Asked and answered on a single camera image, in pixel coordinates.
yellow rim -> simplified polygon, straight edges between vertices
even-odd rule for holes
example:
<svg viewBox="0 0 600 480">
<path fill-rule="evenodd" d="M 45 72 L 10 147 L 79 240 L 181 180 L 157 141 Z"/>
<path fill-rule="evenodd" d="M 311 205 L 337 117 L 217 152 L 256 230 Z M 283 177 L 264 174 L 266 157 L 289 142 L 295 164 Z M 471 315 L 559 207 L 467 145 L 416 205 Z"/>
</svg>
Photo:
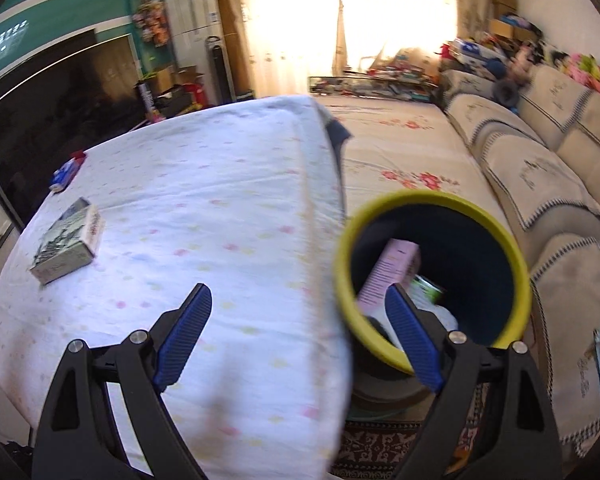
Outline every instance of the yellow rim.
<svg viewBox="0 0 600 480">
<path fill-rule="evenodd" d="M 494 217 L 467 200 L 439 191 L 400 190 L 381 196 L 360 208 L 344 228 L 334 261 L 336 294 L 349 329 L 360 342 L 381 361 L 409 374 L 413 374 L 413 368 L 404 352 L 382 338 L 358 309 L 350 278 L 350 260 L 360 233 L 369 223 L 391 209 L 416 203 L 447 207 L 472 218 L 487 229 L 502 247 L 513 274 L 514 298 L 509 319 L 493 347 L 506 348 L 522 337 L 531 313 L 531 290 L 525 260 L 513 237 Z"/>
</svg>

tv screen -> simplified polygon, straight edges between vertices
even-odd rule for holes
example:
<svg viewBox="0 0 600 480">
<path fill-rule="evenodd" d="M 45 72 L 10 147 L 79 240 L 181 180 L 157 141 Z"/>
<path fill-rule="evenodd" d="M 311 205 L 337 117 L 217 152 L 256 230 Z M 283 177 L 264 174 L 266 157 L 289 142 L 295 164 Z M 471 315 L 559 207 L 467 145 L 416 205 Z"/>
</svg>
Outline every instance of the tv screen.
<svg viewBox="0 0 600 480">
<path fill-rule="evenodd" d="M 48 186 L 77 150 L 144 120 L 129 36 L 76 52 L 0 98 L 0 188 L 12 220 L 26 225 Z"/>
</svg>

silver screw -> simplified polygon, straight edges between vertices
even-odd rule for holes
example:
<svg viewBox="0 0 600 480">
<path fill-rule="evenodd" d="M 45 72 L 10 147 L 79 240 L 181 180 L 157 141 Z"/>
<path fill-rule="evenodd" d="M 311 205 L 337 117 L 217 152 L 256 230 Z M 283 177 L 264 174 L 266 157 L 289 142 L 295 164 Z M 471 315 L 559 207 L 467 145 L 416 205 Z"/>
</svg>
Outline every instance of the silver screw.
<svg viewBox="0 0 600 480">
<path fill-rule="evenodd" d="M 131 333 L 129 339 L 133 344 L 139 345 L 140 343 L 144 343 L 148 337 L 149 335 L 147 332 L 145 332 L 145 330 L 136 330 L 135 332 Z"/>
<path fill-rule="evenodd" d="M 82 341 L 80 341 L 79 339 L 74 339 L 73 341 L 71 341 L 69 343 L 69 345 L 67 346 L 67 349 L 72 354 L 75 354 L 75 353 L 79 352 L 80 350 L 82 350 L 83 346 L 84 346 L 84 344 Z"/>
<path fill-rule="evenodd" d="M 449 341 L 451 341 L 454 345 L 461 345 L 466 343 L 466 334 L 464 332 L 460 332 L 459 330 L 449 332 L 448 337 Z"/>
<path fill-rule="evenodd" d="M 526 351 L 529 350 L 522 341 L 514 341 L 511 347 L 516 354 L 526 354 Z"/>
</svg>

sofa cushion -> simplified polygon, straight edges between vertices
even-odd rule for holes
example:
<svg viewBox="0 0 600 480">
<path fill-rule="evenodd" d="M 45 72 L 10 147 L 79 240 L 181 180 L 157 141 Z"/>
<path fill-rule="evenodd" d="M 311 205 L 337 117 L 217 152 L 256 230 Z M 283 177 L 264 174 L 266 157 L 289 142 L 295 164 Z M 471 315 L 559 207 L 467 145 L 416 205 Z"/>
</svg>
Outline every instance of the sofa cushion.
<svg viewBox="0 0 600 480">
<path fill-rule="evenodd" d="M 580 121 L 568 131 L 557 153 L 600 204 L 600 94 L 587 101 Z"/>
<path fill-rule="evenodd" d="M 459 94 L 446 109 L 449 121 L 469 149 L 482 145 L 484 139 L 503 124 L 517 130 L 521 136 L 543 144 L 542 140 L 511 110 L 484 97 Z"/>
<path fill-rule="evenodd" d="M 595 238 L 560 234 L 531 271 L 532 325 L 561 443 L 577 447 L 600 429 L 600 247 Z"/>
<path fill-rule="evenodd" d="M 531 83 L 520 92 L 518 113 L 555 151 L 592 91 L 547 65 L 534 67 L 531 77 Z"/>
<path fill-rule="evenodd" d="M 447 70 L 440 75 L 440 88 L 443 89 L 443 101 L 447 106 L 458 94 L 472 94 L 491 99 L 493 95 L 493 81 L 483 77 Z"/>
<path fill-rule="evenodd" d="M 600 205 L 555 153 L 530 139 L 494 134 L 481 164 L 529 265 L 557 234 L 600 240 Z"/>
</svg>

blue gripper pad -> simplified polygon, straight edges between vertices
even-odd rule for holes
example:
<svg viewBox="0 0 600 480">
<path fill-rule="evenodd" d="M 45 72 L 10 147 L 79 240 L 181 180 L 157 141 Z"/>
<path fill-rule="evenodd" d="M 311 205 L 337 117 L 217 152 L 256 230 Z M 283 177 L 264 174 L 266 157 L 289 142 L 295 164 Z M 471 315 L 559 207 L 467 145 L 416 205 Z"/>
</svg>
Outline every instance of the blue gripper pad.
<svg viewBox="0 0 600 480">
<path fill-rule="evenodd" d="M 395 285 L 386 291 L 384 310 L 416 377 L 431 391 L 438 393 L 445 384 L 440 373 L 440 354 Z"/>
<path fill-rule="evenodd" d="M 158 350 L 153 382 L 160 393 L 180 378 L 210 314 L 211 290 L 203 285 L 184 307 L 184 311 Z"/>
</svg>

